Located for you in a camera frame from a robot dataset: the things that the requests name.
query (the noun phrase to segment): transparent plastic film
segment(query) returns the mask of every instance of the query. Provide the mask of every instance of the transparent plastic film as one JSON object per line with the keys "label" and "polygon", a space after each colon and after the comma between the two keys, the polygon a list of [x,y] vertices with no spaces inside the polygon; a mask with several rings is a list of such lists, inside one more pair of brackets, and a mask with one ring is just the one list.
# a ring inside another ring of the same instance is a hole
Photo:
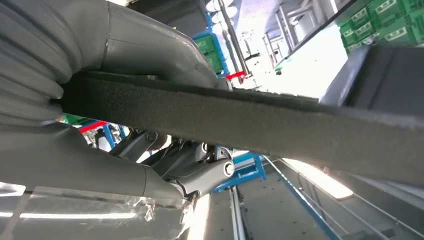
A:
{"label": "transparent plastic film", "polygon": [[194,215],[184,199],[50,187],[0,197],[0,212],[1,240],[174,240]]}

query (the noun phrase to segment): screw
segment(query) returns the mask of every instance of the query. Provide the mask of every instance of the screw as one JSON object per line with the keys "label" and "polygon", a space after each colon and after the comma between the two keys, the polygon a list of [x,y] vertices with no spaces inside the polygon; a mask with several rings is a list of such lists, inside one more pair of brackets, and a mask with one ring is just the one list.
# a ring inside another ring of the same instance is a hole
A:
{"label": "screw", "polygon": [[146,140],[150,143],[156,141],[156,138],[158,138],[158,134],[156,132],[149,132],[146,136]]}
{"label": "screw", "polygon": [[224,166],[224,175],[227,177],[232,176],[234,173],[234,165],[232,162],[227,162]]}

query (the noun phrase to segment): gray conveyor belt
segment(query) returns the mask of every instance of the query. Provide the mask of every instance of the gray conveyor belt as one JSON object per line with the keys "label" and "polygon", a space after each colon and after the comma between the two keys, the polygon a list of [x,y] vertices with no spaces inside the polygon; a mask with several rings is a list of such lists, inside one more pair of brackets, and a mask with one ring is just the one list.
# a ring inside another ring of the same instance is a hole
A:
{"label": "gray conveyor belt", "polygon": [[[321,228],[300,205],[278,175],[265,166],[268,179],[257,178],[238,185],[247,212],[247,228],[254,240],[327,240]],[[211,197],[205,240],[232,240],[230,194]]]}

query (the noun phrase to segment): green plastic crate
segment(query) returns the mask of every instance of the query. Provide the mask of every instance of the green plastic crate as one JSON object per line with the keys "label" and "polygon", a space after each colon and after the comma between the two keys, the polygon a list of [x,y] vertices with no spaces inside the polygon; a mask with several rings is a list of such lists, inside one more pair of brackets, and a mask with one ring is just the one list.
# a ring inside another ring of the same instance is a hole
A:
{"label": "green plastic crate", "polygon": [[412,32],[417,44],[424,43],[424,9],[414,11],[409,15],[412,21]]}
{"label": "green plastic crate", "polygon": [[378,30],[379,42],[391,45],[415,46],[417,42],[412,32],[411,20],[409,16],[404,16],[396,20],[390,26]]}
{"label": "green plastic crate", "polygon": [[424,0],[402,0],[407,14],[424,9]]}
{"label": "green plastic crate", "polygon": [[374,43],[378,43],[379,41],[379,33],[375,32],[374,34],[362,39],[360,42],[364,45],[373,45]]}
{"label": "green plastic crate", "polygon": [[91,119],[67,113],[63,114],[63,120],[65,123],[70,125],[84,125],[85,123],[91,121]]}
{"label": "green plastic crate", "polygon": [[211,35],[195,39],[194,42],[197,44],[198,48],[204,55],[217,51],[214,38]]}
{"label": "green plastic crate", "polygon": [[359,41],[362,41],[363,39],[368,38],[374,33],[376,33],[376,30],[371,21],[368,21],[367,23],[365,23],[364,25],[362,25],[361,27],[355,30],[356,38]]}
{"label": "green plastic crate", "polygon": [[368,9],[366,7],[362,8],[360,11],[358,11],[355,15],[353,15],[350,18],[350,21],[352,23],[352,27],[354,29],[357,29],[367,22],[371,20],[370,15],[368,14]]}
{"label": "green plastic crate", "polygon": [[377,29],[387,27],[406,15],[402,0],[373,0],[368,11]]}
{"label": "green plastic crate", "polygon": [[358,42],[357,36],[355,35],[355,30],[352,25],[352,22],[349,20],[340,26],[341,40],[345,47],[351,46]]}
{"label": "green plastic crate", "polygon": [[215,53],[215,52],[209,53],[206,55],[206,59],[209,62],[212,69],[215,71],[215,73],[221,74],[221,72],[224,70],[224,67],[218,53]]}
{"label": "green plastic crate", "polygon": [[358,43],[355,43],[355,44],[350,45],[348,47],[345,47],[344,49],[346,50],[347,54],[350,54],[353,50],[358,49],[360,47],[362,47],[362,43],[358,42]]}

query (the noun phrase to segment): metal rod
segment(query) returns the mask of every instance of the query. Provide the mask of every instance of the metal rod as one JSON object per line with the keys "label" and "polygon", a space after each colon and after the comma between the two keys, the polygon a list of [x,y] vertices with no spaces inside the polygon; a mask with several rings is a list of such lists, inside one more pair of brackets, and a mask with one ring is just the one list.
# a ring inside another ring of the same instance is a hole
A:
{"label": "metal rod", "polygon": [[228,17],[224,2],[223,0],[218,0],[218,3],[222,12],[222,17],[224,18],[225,24],[227,25],[228,33],[231,37],[235,53],[237,54],[238,60],[240,61],[241,68],[243,69],[245,75],[249,75],[250,72],[248,66],[246,65],[245,58],[243,57],[242,49],[240,48],[239,40],[237,40],[236,32],[234,31],[233,25],[231,24],[230,18]]}
{"label": "metal rod", "polygon": [[231,220],[232,220],[232,233],[234,240],[239,240],[239,231],[237,228],[236,220],[236,206],[234,204],[234,196],[232,188],[229,189],[229,200],[230,200],[230,209],[231,209]]}
{"label": "metal rod", "polygon": [[317,203],[318,203],[318,205],[321,207],[320,197],[318,196],[317,189],[315,188],[315,185],[312,185],[312,190],[313,190],[313,194],[315,195],[316,202],[317,202]]}
{"label": "metal rod", "polygon": [[230,39],[228,38],[228,32],[224,30],[223,24],[219,23],[222,27],[222,35],[224,37],[226,48],[228,49],[229,58],[231,59],[232,64],[234,65],[234,71],[236,73],[240,72],[239,64],[237,63],[236,57],[234,56],[233,46],[231,46]]}
{"label": "metal rod", "polygon": [[312,0],[313,2],[316,2],[316,5],[318,6],[319,11],[322,14],[322,22],[326,22],[329,18],[327,17],[326,11],[324,10],[323,1],[322,0]]}
{"label": "metal rod", "polygon": [[280,48],[280,43],[277,42],[277,49],[278,49],[278,54],[280,55],[281,58],[284,58],[283,53],[281,52],[281,48]]}
{"label": "metal rod", "polygon": [[282,6],[282,5],[280,5],[280,6],[278,7],[278,9],[279,9],[279,14],[280,14],[280,15],[281,15],[281,17],[282,17],[282,20],[283,20],[283,22],[284,22],[285,26],[287,27],[288,37],[289,37],[289,39],[290,39],[291,43],[293,44],[293,45],[292,45],[292,47],[293,47],[293,48],[295,48],[295,47],[296,47],[296,45],[299,43],[299,41],[298,41],[298,36],[296,35],[295,29],[294,29],[294,27],[290,24],[290,19],[289,19],[289,17],[287,16],[286,12],[284,11],[283,6]]}
{"label": "metal rod", "polygon": [[373,233],[375,233],[381,239],[383,239],[383,240],[389,240],[389,238],[386,237],[383,233],[381,233],[377,228],[373,227],[371,224],[369,224],[367,221],[365,221],[362,217],[358,216],[356,213],[354,213],[352,210],[350,210],[344,204],[342,204],[341,202],[339,202],[336,199],[334,199],[334,197],[331,196],[328,192],[326,192],[325,190],[323,190],[320,186],[316,185],[314,182],[312,182],[308,177],[306,177],[305,175],[303,175],[301,172],[299,172],[296,169],[294,169],[290,164],[286,163],[285,161],[283,161],[281,159],[279,159],[279,161],[281,161],[284,165],[286,165],[287,167],[289,167],[290,169],[292,169],[294,172],[299,173],[303,178],[305,178],[306,180],[308,180],[311,184],[315,185],[315,187],[317,187],[318,189],[320,189],[325,195],[327,195],[330,199],[332,199],[335,203],[337,203],[341,208],[343,208],[344,210],[346,210],[346,212],[348,212],[350,215],[352,215],[362,225],[364,225],[365,227],[367,227],[368,229],[370,229]]}
{"label": "metal rod", "polygon": [[249,55],[251,55],[252,54],[251,48],[249,47],[249,43],[246,39],[244,40],[244,44],[246,44],[247,53],[249,53]]}
{"label": "metal rod", "polygon": [[299,203],[305,208],[305,210],[310,214],[310,216],[316,221],[316,223],[321,227],[324,233],[331,240],[341,240],[342,238],[333,230],[333,228],[320,216],[320,214],[311,206],[311,204],[306,200],[305,196],[295,187],[292,183],[284,176],[284,174],[274,165],[274,163],[267,157],[263,156],[269,164],[278,172],[282,178],[282,182],[286,185],[288,190],[296,197]]}
{"label": "metal rod", "polygon": [[300,7],[294,11],[291,11],[287,14],[288,19],[292,19],[295,17],[300,17],[303,16],[304,14],[308,13],[309,11],[311,11],[311,5],[306,5],[304,7]]}
{"label": "metal rod", "polygon": [[284,36],[285,43],[287,44],[288,53],[290,54],[291,52],[293,52],[293,46],[289,40],[289,35],[287,34],[286,28],[284,26],[283,18],[278,12],[275,14],[275,18],[277,19],[277,23],[278,23],[278,27],[281,32],[281,35]]}
{"label": "metal rod", "polygon": [[360,200],[364,201],[366,204],[370,205],[371,207],[377,209],[380,213],[386,215],[387,217],[389,217],[390,219],[392,219],[393,221],[395,221],[397,224],[402,225],[402,227],[408,229],[409,231],[413,232],[414,234],[418,235],[419,237],[424,239],[424,235],[421,234],[420,232],[418,232],[417,230],[413,229],[412,227],[408,226],[406,223],[404,223],[403,221],[397,219],[396,217],[390,215],[388,212],[384,211],[383,209],[379,208],[378,206],[372,204],[371,202],[369,202],[368,200],[366,200],[365,198],[361,197],[360,195],[353,193],[353,195],[357,198],[359,198]]}
{"label": "metal rod", "polygon": [[112,131],[109,128],[109,125],[110,124],[106,124],[106,125],[103,126],[103,132],[104,132],[104,135],[106,136],[107,142],[110,145],[110,148],[113,149],[115,147],[115,140],[114,140],[114,136],[112,134]]}
{"label": "metal rod", "polygon": [[315,28],[318,25],[317,16],[315,15],[314,9],[309,11],[310,21],[312,22],[312,26]]}
{"label": "metal rod", "polygon": [[237,193],[237,187],[232,187],[232,194],[234,195],[234,207],[235,207],[235,218],[237,219],[238,238],[239,240],[246,240],[245,230],[243,228],[242,214],[239,206],[239,194]]}
{"label": "metal rod", "polygon": [[270,41],[270,36],[268,35],[268,33],[265,34],[265,38],[263,39],[265,41],[265,47],[266,50],[268,51],[268,47],[271,50],[271,56],[272,56],[272,66],[274,66],[277,63],[277,56],[273,50],[273,46],[271,45],[271,41]]}
{"label": "metal rod", "polygon": [[331,219],[331,221],[333,221],[336,225],[337,225],[337,227],[339,227],[345,234],[349,234],[349,232],[344,228],[344,227],[342,227],[341,225],[340,225],[340,223],[338,223],[327,211],[325,211],[324,210],[324,208],[323,207],[321,207],[321,205],[320,204],[318,204],[317,202],[315,202],[314,201],[314,199],[311,197],[311,196],[309,196],[308,194],[306,194],[306,192],[303,194],[305,197],[307,197],[312,203],[314,203],[315,205],[316,205],[316,207],[322,212],[322,213],[324,213],[325,215],[327,215],[327,217],[329,217],[330,219]]}

